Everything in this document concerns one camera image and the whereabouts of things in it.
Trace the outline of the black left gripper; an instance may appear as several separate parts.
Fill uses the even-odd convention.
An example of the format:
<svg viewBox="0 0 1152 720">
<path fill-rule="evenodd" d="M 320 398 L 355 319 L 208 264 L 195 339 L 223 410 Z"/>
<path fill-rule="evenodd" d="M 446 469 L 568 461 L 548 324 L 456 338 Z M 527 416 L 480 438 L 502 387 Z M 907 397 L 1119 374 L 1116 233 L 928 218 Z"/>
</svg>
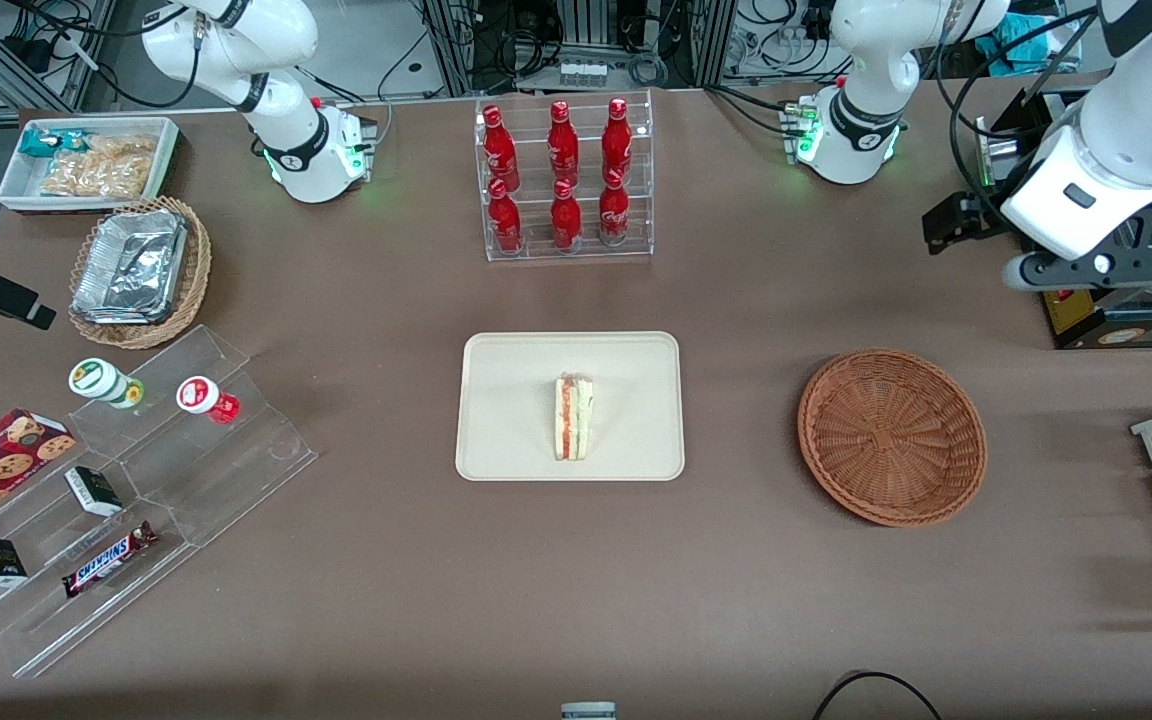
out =
<svg viewBox="0 0 1152 720">
<path fill-rule="evenodd" d="M 937 202 L 922 217 L 924 245 L 929 255 L 940 255 L 956 243 L 990 240 L 1010 233 L 1011 225 L 992 209 L 990 194 L 958 191 Z"/>
</svg>

